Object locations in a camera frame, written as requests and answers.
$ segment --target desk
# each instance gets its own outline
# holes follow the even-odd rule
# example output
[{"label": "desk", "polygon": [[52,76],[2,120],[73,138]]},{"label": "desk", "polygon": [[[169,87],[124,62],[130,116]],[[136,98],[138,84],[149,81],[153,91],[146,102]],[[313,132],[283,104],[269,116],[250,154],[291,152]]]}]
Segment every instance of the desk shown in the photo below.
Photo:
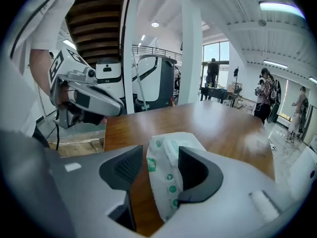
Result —
[{"label": "desk", "polygon": [[229,97],[234,98],[234,100],[231,103],[231,107],[234,105],[235,99],[238,97],[238,94],[235,93],[230,93],[227,91],[223,91],[222,89],[217,89],[217,88],[210,88],[210,87],[202,87],[201,89],[201,96],[200,96],[200,101],[203,100],[204,96],[209,97],[214,97],[217,99],[220,99],[220,103],[223,103],[223,100],[229,99]]},{"label": "desk", "polygon": [[252,164],[273,180],[273,156],[259,118],[217,102],[203,101],[108,118],[104,150],[143,145],[143,166],[131,187],[137,232],[150,236],[162,225],[151,190],[146,153],[154,135],[195,135],[207,151]]}]

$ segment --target wooden staircase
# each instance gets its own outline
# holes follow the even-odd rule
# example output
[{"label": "wooden staircase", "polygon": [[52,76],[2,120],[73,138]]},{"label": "wooden staircase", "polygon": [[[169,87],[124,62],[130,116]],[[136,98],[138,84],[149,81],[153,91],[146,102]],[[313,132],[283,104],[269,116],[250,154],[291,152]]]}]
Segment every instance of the wooden staircase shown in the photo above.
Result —
[{"label": "wooden staircase", "polygon": [[120,60],[122,4],[123,0],[76,0],[66,16],[77,51],[93,68],[102,58]]}]

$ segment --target cable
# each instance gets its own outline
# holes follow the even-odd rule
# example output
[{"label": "cable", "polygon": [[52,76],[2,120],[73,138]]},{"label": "cable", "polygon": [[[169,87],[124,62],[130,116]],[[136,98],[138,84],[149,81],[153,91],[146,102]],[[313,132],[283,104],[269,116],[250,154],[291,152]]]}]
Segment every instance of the cable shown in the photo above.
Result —
[{"label": "cable", "polygon": [[[56,120],[58,120],[59,118],[59,110],[57,110],[57,114],[56,114]],[[56,144],[56,150],[58,150],[58,146],[59,146],[59,126],[57,124],[56,125],[56,129],[57,129],[57,144]]]},{"label": "cable", "polygon": [[49,138],[49,136],[53,133],[53,131],[56,129],[56,127],[54,127],[54,129],[52,129],[52,131],[49,133],[49,135],[46,137],[46,140]]},{"label": "cable", "polygon": [[31,22],[31,20],[35,17],[36,14],[38,14],[38,12],[49,2],[50,0],[45,0],[33,13],[32,15],[28,18],[28,20],[25,22],[25,24],[22,26],[20,32],[18,33],[18,35],[16,36],[15,40],[14,40],[14,43],[13,43],[13,46],[12,46],[12,49],[11,49],[11,52],[10,52],[10,59],[13,58],[13,54],[14,54],[14,50],[15,50],[15,47],[22,35],[22,33],[24,32],[25,28],[28,26],[28,24]]},{"label": "cable", "polygon": [[260,104],[257,106],[256,110],[257,110],[258,112],[260,111],[261,106],[262,106],[262,103],[260,103]]},{"label": "cable", "polygon": [[[133,48],[132,48],[132,55],[133,55],[133,59],[134,59],[134,64],[137,64],[136,61],[135,61],[135,54],[134,54],[134,49]],[[141,96],[142,96],[142,99],[143,99],[143,105],[144,105],[145,111],[147,111],[148,110],[147,103],[146,103],[145,98],[144,98],[143,88],[142,88],[142,85],[141,85],[141,79],[140,79],[140,75],[139,75],[139,65],[135,66],[135,71],[136,71],[137,77],[138,77],[138,82],[139,82],[139,86],[140,86]]]}]

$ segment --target hand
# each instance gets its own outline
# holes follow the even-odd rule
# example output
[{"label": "hand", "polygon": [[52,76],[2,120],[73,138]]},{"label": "hand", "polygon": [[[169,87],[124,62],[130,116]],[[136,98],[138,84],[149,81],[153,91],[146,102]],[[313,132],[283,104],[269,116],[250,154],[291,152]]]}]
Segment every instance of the hand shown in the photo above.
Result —
[{"label": "hand", "polygon": [[107,124],[107,117],[104,117],[104,118],[101,120],[100,124]]},{"label": "hand", "polygon": [[61,105],[69,100],[68,91],[69,91],[68,85],[61,86],[60,91],[59,91],[59,95],[58,95],[58,99],[57,99],[58,105]]}]

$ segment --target railing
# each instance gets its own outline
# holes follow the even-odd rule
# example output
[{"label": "railing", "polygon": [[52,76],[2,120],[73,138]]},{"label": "railing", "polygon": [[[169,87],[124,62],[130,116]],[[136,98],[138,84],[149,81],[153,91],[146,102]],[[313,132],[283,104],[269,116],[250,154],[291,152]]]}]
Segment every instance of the railing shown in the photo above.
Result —
[{"label": "railing", "polygon": [[148,46],[132,45],[134,53],[139,55],[161,55],[175,59],[178,63],[183,61],[183,55],[169,50],[162,50]]}]

